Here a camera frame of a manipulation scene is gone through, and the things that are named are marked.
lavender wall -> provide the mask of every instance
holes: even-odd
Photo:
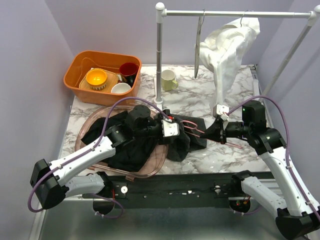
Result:
[[[156,10],[161,0],[45,0],[73,54],[96,50],[138,56],[143,64],[156,62]],[[164,0],[169,10],[288,11],[293,0]],[[233,17],[206,17],[201,40]],[[243,59],[260,60],[282,19],[260,19],[261,34]],[[197,17],[164,19],[164,64],[193,64]]]
[[[295,0],[290,11],[310,11],[319,0]],[[258,79],[264,89],[306,24],[303,19],[285,19],[262,55]],[[320,201],[320,21],[312,27],[287,65],[269,96],[282,107],[290,132],[291,157],[309,190]],[[270,104],[276,128],[284,135],[278,111]]]
[[[73,55],[42,0],[1,1],[0,23],[0,239],[25,240],[33,165],[58,157],[69,118]]]

orange basket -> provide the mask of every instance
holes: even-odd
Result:
[[[99,92],[93,89],[80,89],[79,84],[91,68],[101,68],[115,74],[119,74],[119,68],[125,63],[135,63],[138,65],[138,72],[134,84],[130,91],[117,94],[111,92]],[[100,51],[83,51],[75,56],[69,69],[64,75],[65,86],[85,103],[100,104],[110,106],[125,97],[136,97],[141,82],[141,61],[135,56],[122,55]],[[131,103],[132,100],[124,101],[123,104]]]

pink tray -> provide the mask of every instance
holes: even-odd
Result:
[[[126,106],[116,106],[114,110],[111,113],[111,117],[121,113],[123,111],[131,111],[135,107],[135,104],[132,105],[126,105]],[[110,107],[101,107],[85,121],[82,128],[80,129],[80,132],[76,138],[74,150],[78,151],[79,149],[83,148],[85,144],[81,141],[81,139],[84,137],[86,132],[89,130],[91,125],[99,118],[106,117],[108,112],[110,110]],[[156,112],[151,111],[151,116],[155,116]],[[157,145],[155,146],[151,156],[148,158],[144,166],[140,169],[138,172],[129,172],[124,171],[120,169],[115,169],[108,167],[108,164],[105,162],[98,162],[97,164],[94,164],[90,169],[95,171],[105,171],[109,175],[115,175],[114,173],[118,173],[120,175],[126,175],[126,179],[133,181],[134,178],[149,178],[153,175],[155,175],[159,170],[162,168],[166,156],[168,153],[168,145]]]

metal hanger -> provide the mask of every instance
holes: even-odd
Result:
[[[197,78],[199,70],[199,56],[200,56],[200,35],[201,27],[205,20],[206,11],[203,9],[203,16],[199,16],[198,28],[196,30],[195,51],[194,51],[194,78]]]
[[[244,17],[244,15],[246,14],[246,12],[249,12],[250,10],[245,10],[244,11],[244,13],[243,13],[243,15],[242,15],[242,17],[241,17],[241,19],[240,19],[240,26],[242,27],[242,19],[243,19],[243,17]]]

white cup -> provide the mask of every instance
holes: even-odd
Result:
[[[112,94],[123,94],[128,92],[131,89],[130,85],[124,82],[117,83],[111,89]]]

